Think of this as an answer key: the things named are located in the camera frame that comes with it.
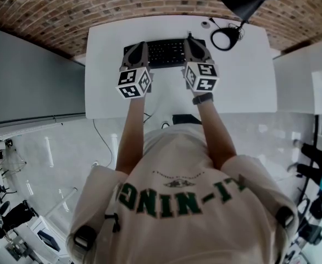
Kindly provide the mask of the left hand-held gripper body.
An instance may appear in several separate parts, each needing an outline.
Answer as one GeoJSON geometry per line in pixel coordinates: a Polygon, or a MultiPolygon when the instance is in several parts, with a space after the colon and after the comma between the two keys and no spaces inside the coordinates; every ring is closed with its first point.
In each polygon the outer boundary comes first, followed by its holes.
{"type": "Polygon", "coordinates": [[[120,67],[120,75],[116,89],[123,99],[145,97],[151,91],[152,74],[149,67],[120,67]]]}

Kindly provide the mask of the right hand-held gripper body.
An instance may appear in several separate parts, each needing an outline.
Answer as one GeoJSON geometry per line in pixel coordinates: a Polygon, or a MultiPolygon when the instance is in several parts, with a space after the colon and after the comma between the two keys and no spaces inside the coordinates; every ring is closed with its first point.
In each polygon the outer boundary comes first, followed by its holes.
{"type": "Polygon", "coordinates": [[[211,63],[186,62],[183,75],[192,92],[213,92],[219,80],[218,66],[211,63]]]}

